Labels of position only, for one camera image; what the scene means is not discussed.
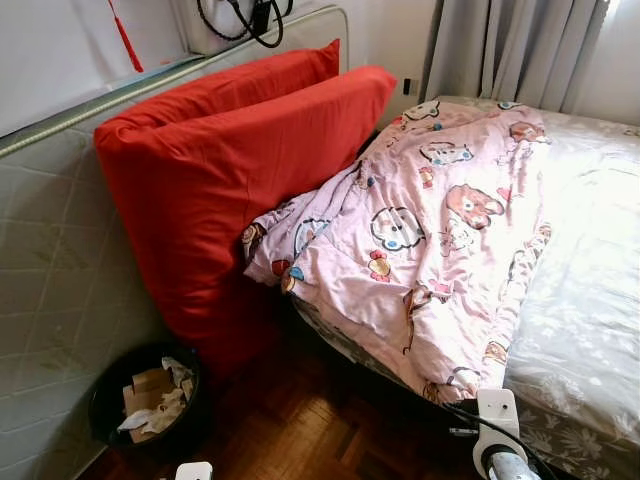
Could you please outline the red hanging tassel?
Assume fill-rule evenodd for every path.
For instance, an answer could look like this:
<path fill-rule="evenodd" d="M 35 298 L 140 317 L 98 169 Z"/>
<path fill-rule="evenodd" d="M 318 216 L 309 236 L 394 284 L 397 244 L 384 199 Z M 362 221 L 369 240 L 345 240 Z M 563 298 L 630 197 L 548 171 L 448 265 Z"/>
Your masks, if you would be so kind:
<path fill-rule="evenodd" d="M 114 0 L 106 0 L 108 1 L 108 6 L 111 13 L 111 18 L 114 20 L 114 24 L 116 27 L 116 31 L 118 31 L 120 40 L 122 40 L 122 45 L 125 50 L 125 54 L 127 54 L 129 60 L 131 60 L 131 65 L 134 72 L 137 73 L 145 73 L 145 67 L 142 65 L 142 61 L 140 60 L 140 56 L 138 56 L 136 49 L 131 41 L 131 37 L 128 35 L 127 28 L 124 26 L 124 22 L 118 13 L 118 9 L 115 8 Z"/>

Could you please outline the pink cartoon blanket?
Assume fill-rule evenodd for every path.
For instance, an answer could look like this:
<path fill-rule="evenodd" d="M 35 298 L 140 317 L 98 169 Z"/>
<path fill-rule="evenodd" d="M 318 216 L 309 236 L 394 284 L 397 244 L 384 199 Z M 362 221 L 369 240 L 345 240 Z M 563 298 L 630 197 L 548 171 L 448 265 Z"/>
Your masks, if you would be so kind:
<path fill-rule="evenodd" d="M 518 308 L 552 228 L 539 110 L 430 100 L 241 242 L 275 285 L 407 388 L 442 404 L 502 387 Z"/>

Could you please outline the black power adapter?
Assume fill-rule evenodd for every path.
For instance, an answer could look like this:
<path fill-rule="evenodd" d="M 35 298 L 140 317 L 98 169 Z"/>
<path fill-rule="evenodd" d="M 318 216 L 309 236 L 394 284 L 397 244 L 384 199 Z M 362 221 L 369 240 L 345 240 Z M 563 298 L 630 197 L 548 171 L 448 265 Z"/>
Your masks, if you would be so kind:
<path fill-rule="evenodd" d="M 250 14 L 250 31 L 262 35 L 270 27 L 275 0 L 253 0 Z"/>

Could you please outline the grey curtain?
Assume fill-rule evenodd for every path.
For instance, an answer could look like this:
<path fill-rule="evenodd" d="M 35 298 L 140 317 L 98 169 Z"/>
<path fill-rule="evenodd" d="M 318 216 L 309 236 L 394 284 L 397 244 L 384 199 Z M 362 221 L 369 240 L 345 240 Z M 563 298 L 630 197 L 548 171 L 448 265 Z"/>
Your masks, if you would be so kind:
<path fill-rule="evenodd" d="M 570 113 L 611 0 L 438 0 L 419 99 L 518 102 Z"/>

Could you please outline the large red cushion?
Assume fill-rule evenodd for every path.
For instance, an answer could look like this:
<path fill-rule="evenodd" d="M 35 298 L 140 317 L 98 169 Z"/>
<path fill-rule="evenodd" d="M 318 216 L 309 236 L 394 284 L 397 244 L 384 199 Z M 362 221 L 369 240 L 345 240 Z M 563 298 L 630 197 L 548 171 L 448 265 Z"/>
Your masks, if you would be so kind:
<path fill-rule="evenodd" d="M 239 97 L 214 93 L 215 81 L 106 120 L 93 146 L 166 328 L 221 380 L 279 335 L 273 294 L 244 275 L 243 230 L 351 165 L 396 79 L 361 67 Z"/>
<path fill-rule="evenodd" d="M 146 99 L 125 110 L 124 115 L 160 125 L 228 113 L 279 99 L 285 93 L 338 76 L 340 50 L 342 41 L 335 38 L 319 49 L 283 52 L 220 70 Z"/>

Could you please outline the black waste bin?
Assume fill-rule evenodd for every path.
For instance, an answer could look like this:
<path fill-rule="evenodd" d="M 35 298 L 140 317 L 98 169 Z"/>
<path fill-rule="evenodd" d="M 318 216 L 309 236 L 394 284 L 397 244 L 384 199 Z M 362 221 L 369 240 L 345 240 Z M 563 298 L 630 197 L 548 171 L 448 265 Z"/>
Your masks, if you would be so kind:
<path fill-rule="evenodd" d="M 131 434 L 116 429 L 125 420 L 125 384 L 134 374 L 146 367 L 159 367 L 164 356 L 173 357 L 179 364 L 195 370 L 195 411 L 179 413 L 177 425 L 159 434 L 156 440 L 137 440 Z M 211 419 L 212 402 L 205 394 L 204 365 L 193 349 L 177 343 L 156 342 L 125 352 L 102 372 L 90 390 L 88 425 L 96 442 L 123 451 L 142 451 L 164 458 L 189 453 L 207 431 Z"/>

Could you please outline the beige floral bed sheet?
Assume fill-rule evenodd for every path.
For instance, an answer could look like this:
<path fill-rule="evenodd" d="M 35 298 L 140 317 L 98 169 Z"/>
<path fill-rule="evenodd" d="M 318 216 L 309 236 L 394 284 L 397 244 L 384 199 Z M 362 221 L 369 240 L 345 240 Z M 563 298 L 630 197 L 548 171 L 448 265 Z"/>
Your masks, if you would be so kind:
<path fill-rule="evenodd" d="M 522 439 L 550 465 L 579 480 L 640 480 L 639 138 L 630 125 L 539 111 L 552 234 L 498 389 L 515 394 Z M 344 356 L 431 402 L 296 308 Z"/>

